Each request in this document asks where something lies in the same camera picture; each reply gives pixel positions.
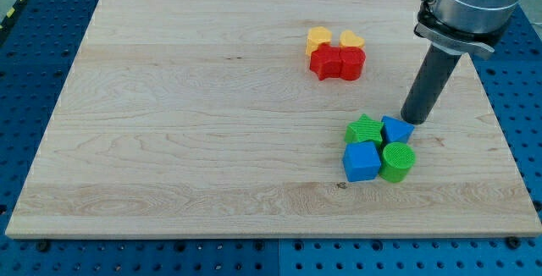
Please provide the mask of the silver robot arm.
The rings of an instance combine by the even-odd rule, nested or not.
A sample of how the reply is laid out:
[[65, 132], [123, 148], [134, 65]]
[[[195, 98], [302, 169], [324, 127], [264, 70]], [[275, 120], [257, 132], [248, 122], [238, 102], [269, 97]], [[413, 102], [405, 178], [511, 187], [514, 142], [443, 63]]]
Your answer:
[[488, 59], [519, 0], [421, 0], [414, 33], [450, 53]]

